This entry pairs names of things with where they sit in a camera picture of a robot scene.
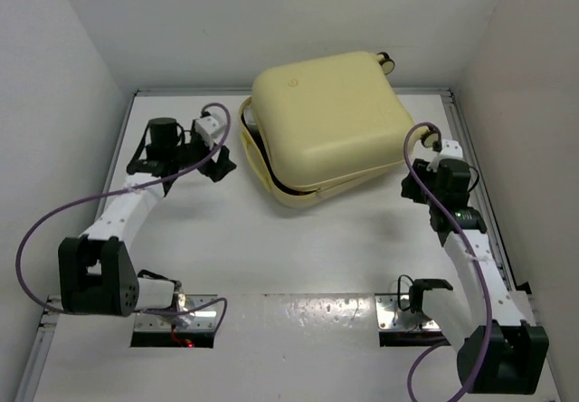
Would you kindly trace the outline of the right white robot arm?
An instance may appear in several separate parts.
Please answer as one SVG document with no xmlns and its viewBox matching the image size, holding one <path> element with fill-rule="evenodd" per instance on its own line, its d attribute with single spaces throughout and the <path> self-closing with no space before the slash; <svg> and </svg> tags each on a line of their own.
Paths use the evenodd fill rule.
<svg viewBox="0 0 579 402">
<path fill-rule="evenodd" d="M 493 259 L 483 215 L 470 206 L 470 166 L 444 158 L 435 167 L 408 160 L 402 197 L 429 208 L 430 226 L 453 263 L 467 303 L 444 279 L 416 279 L 410 310 L 434 320 L 456 352 L 461 384 L 452 396 L 532 395 L 549 338 L 514 303 Z"/>
</svg>

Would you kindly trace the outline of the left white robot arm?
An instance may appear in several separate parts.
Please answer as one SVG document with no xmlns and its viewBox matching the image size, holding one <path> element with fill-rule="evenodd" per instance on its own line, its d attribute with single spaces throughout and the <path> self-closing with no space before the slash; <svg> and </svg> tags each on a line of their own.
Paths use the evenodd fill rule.
<svg viewBox="0 0 579 402">
<path fill-rule="evenodd" d="M 129 249 L 152 209 L 180 173 L 198 170 L 213 182 L 235 170 L 219 144 L 227 121 L 204 112 L 184 129 L 173 118 L 150 120 L 126 167 L 123 192 L 78 237 L 58 249 L 62 307 L 81 315 L 129 316 L 135 311 L 179 310 L 177 280 L 136 270 Z"/>
</svg>

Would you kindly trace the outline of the cream yellow hard-shell suitcase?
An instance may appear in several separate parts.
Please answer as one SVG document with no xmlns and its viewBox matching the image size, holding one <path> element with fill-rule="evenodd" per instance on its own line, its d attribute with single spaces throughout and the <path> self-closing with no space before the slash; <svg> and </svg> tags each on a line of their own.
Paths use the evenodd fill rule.
<svg viewBox="0 0 579 402">
<path fill-rule="evenodd" d="M 419 139 L 387 76 L 388 53 L 351 52 L 269 68 L 239 108 L 252 171 L 279 203 L 314 206 L 389 173 Z"/>
</svg>

